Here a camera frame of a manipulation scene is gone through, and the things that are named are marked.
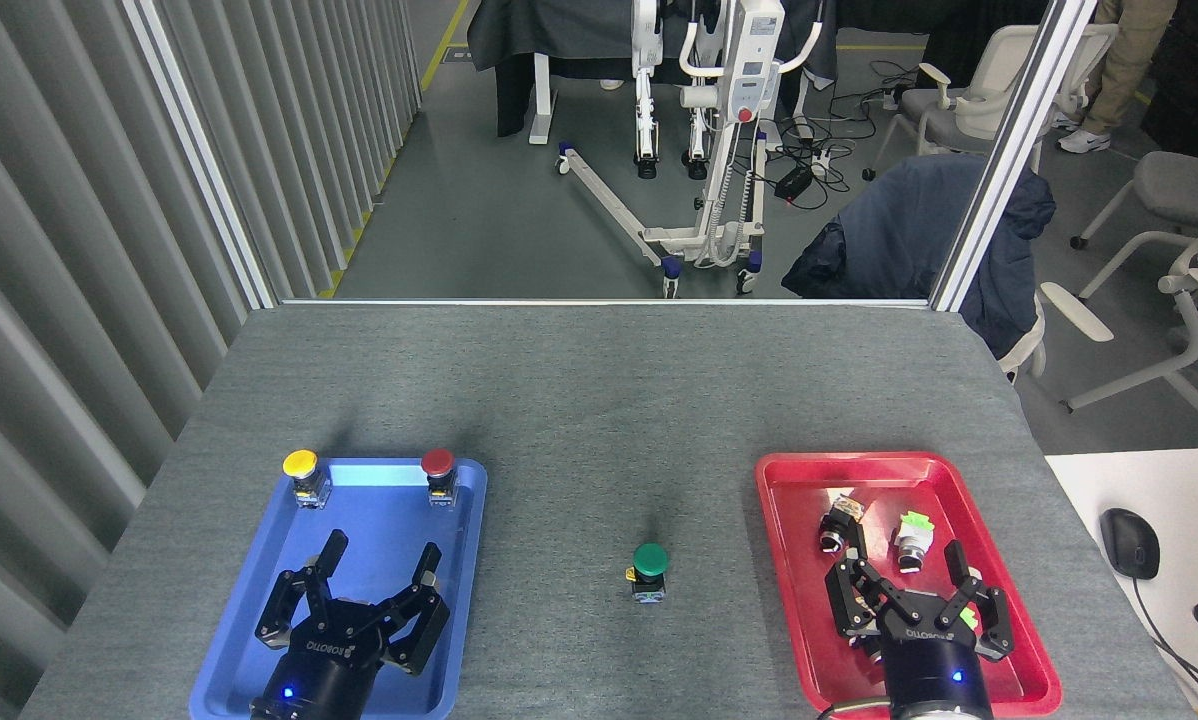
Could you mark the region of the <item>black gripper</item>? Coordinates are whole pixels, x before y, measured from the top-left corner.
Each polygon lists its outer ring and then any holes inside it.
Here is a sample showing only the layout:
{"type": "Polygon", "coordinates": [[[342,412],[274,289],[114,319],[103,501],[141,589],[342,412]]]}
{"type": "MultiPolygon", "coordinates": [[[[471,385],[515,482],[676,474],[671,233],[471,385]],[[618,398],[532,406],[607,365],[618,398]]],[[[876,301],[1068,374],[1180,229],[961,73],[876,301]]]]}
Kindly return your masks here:
{"type": "Polygon", "coordinates": [[[252,719],[361,719],[383,666],[385,643],[391,661],[406,673],[424,671],[450,616],[436,585],[438,544],[422,547],[411,583],[385,601],[393,627],[387,642],[370,603],[331,601],[328,580],[346,547],[347,534],[331,530],[316,559],[276,577],[255,635],[271,651],[285,652],[252,700],[252,719]],[[302,598],[310,616],[292,627],[302,598]]]}
{"type": "Polygon", "coordinates": [[[966,559],[963,543],[946,543],[948,577],[955,592],[945,605],[945,629],[933,621],[904,623],[897,612],[878,616],[895,601],[895,583],[869,564],[860,524],[846,530],[842,556],[825,575],[833,619],[846,639],[881,633],[884,688],[893,719],[992,719],[979,657],[1002,661],[1014,651],[1006,594],[988,585],[966,559]],[[980,634],[963,621],[978,607],[980,634]]]}

